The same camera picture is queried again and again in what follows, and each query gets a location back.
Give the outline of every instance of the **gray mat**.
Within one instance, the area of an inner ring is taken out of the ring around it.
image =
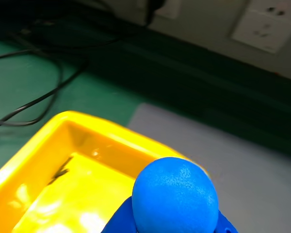
[[[208,170],[221,211],[240,233],[291,233],[291,160],[284,155],[148,104],[129,128]]]

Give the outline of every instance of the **yellow plastic tray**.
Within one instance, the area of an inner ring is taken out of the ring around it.
[[[166,156],[184,158],[107,120],[58,114],[0,170],[0,233],[100,233]]]

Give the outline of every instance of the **blue foam ball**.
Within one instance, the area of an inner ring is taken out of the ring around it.
[[[137,177],[132,209],[139,233],[213,233],[218,197],[207,174],[179,158],[163,158]]]

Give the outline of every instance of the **electrical outlet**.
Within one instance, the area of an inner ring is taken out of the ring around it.
[[[176,19],[179,16],[182,0],[166,0],[164,6],[155,12],[156,15],[169,19]],[[147,0],[137,0],[137,7],[145,9]]]
[[[232,38],[276,53],[291,37],[291,0],[252,0]]]

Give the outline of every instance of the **wall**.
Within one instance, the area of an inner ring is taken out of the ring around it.
[[[120,18],[143,22],[143,11],[136,8],[136,0],[105,1],[115,8]],[[291,39],[275,55],[230,39],[247,3],[245,0],[183,0],[177,19],[156,17],[150,29],[291,79]]]

